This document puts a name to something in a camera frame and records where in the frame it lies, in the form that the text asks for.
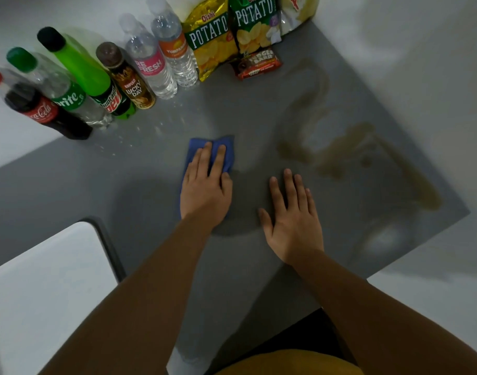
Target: person's left arm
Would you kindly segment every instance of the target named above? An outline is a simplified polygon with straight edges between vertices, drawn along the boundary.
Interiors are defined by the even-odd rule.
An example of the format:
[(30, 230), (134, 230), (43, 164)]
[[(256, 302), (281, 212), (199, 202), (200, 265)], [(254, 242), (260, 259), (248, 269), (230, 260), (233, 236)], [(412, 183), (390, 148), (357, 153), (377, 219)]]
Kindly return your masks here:
[(183, 180), (181, 222), (91, 312), (40, 375), (165, 373), (198, 259), (231, 203), (224, 152), (220, 146), (208, 176), (211, 143), (197, 151)]

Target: soda bottle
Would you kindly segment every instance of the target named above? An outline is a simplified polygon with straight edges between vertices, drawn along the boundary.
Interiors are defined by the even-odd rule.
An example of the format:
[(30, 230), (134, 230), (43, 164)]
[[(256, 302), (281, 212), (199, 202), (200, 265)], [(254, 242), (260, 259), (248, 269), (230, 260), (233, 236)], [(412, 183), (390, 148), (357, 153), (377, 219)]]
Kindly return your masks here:
[(86, 95), (77, 83), (63, 72), (46, 67), (21, 47), (14, 47), (6, 55), (14, 67), (27, 75), (44, 96), (92, 127), (105, 128), (112, 116)]
[(37, 39), (74, 75), (82, 89), (109, 113), (118, 118), (128, 119), (136, 112), (131, 100), (117, 87), (110, 76), (99, 68), (99, 64), (93, 65), (69, 45), (54, 28), (42, 28), (37, 33)]
[(186, 43), (181, 21), (166, 0), (147, 0), (154, 15), (152, 32), (159, 39), (159, 46), (173, 69), (178, 85), (190, 87), (197, 82), (198, 74), (193, 51)]
[(112, 77), (139, 109), (150, 109), (155, 96), (135, 69), (124, 60), (121, 49), (115, 43), (103, 42), (96, 49), (96, 57), (109, 69)]
[(135, 60), (154, 93), (163, 99), (173, 97), (178, 92), (170, 67), (159, 48), (157, 39), (130, 13), (119, 18), (125, 32), (125, 50)]
[(87, 139), (92, 127), (43, 96), (17, 74), (0, 73), (0, 97), (11, 109), (51, 127), (69, 139)]

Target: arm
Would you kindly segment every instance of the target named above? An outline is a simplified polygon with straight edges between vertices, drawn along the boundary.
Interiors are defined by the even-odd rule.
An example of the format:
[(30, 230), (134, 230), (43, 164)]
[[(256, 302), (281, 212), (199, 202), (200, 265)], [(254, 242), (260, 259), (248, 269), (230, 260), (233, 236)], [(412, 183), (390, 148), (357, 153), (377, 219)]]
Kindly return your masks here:
[(367, 375), (477, 373), (477, 353), (455, 336), (386, 295), (324, 254), (322, 228), (300, 175), (284, 173), (288, 208), (275, 178), (275, 225), (264, 209), (267, 242), (292, 265)]
[(173, 233), (91, 312), (40, 375), (165, 373), (198, 259), (231, 203), (231, 179), (222, 174), (225, 147), (208, 176), (210, 150), (208, 142), (188, 166), (183, 219)]

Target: brown bottle cap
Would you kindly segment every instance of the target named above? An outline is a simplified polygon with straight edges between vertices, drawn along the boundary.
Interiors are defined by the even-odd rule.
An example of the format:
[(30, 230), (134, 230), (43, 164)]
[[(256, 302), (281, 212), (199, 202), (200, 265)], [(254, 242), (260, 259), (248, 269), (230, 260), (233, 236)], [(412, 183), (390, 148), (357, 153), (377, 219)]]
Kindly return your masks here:
[(121, 49), (115, 43), (103, 42), (96, 49), (98, 60), (108, 68), (114, 68), (123, 62)]

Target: forearm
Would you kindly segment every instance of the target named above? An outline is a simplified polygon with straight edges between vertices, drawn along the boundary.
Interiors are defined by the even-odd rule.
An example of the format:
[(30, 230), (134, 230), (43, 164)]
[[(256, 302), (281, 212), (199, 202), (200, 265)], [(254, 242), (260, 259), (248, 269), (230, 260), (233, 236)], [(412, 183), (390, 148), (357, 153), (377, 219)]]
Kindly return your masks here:
[(210, 231), (201, 218), (182, 220), (85, 319), (41, 374), (163, 373)]
[(477, 373), (477, 353), (455, 336), (317, 252), (294, 268), (363, 372)]

